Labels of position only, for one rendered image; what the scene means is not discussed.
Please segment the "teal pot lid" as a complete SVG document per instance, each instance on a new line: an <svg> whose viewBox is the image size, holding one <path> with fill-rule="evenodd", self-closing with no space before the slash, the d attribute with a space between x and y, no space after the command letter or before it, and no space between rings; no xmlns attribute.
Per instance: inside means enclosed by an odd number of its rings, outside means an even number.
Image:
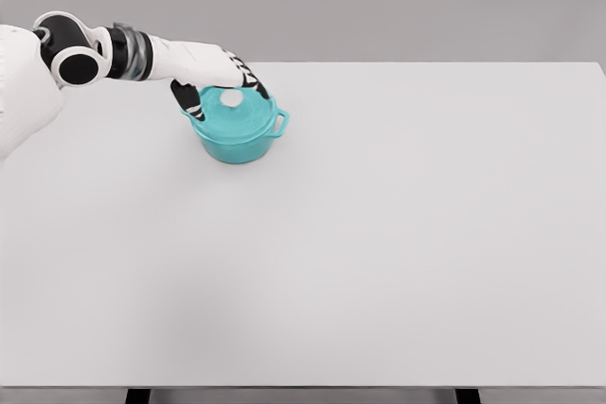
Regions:
<svg viewBox="0 0 606 404"><path fill-rule="evenodd" d="M223 104L224 92L240 92L241 102L237 106ZM204 121L187 111L182 114L201 137L217 143L249 142L266 132L277 116L276 101L272 97L262 97L252 88L206 87L199 91L199 99Z"/></svg>

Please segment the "teal pot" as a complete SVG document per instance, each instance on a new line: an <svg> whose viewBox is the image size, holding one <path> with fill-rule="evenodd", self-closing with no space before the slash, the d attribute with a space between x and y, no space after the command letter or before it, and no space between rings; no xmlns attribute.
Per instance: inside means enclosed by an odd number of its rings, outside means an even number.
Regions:
<svg viewBox="0 0 606 404"><path fill-rule="evenodd" d="M210 156L227 164L244 164L261 158L272 146L275 139L282 136L289 123L289 114L277 106L277 116L270 128L259 137L245 143L223 144L196 135Z"/></svg>

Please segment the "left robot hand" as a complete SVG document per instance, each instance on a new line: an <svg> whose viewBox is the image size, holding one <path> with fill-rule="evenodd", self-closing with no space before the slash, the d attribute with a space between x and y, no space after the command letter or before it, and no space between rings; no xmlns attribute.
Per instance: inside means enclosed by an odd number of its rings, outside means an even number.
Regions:
<svg viewBox="0 0 606 404"><path fill-rule="evenodd" d="M170 90L190 117L205 121L199 90L205 87L249 88L264 99L270 95L247 64L217 44L175 42L170 45Z"/></svg>

